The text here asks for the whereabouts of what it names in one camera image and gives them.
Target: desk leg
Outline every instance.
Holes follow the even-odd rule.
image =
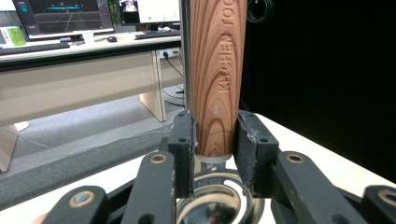
[[[0,171],[8,170],[12,153],[17,143],[18,131],[14,125],[9,125],[0,129]]]
[[[152,51],[153,78],[152,91],[140,94],[140,101],[151,111],[159,120],[166,120],[165,105],[162,96],[163,81],[161,74],[159,51]]]

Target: plug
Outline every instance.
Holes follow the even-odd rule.
[[[165,57],[165,59],[168,60],[168,57],[169,57],[168,52],[164,51],[164,52],[163,52],[163,57]]]

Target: wood grain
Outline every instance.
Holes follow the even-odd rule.
[[[233,153],[246,14],[246,0],[191,0],[192,114],[204,157]]]

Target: computer mouse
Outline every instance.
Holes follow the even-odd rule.
[[[110,43],[117,42],[117,38],[115,36],[109,36],[107,38],[107,42],[110,42]]]

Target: white cup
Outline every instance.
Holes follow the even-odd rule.
[[[82,37],[84,38],[84,42],[86,44],[95,43],[95,39],[93,38],[93,31],[84,31],[84,32],[82,32]]]

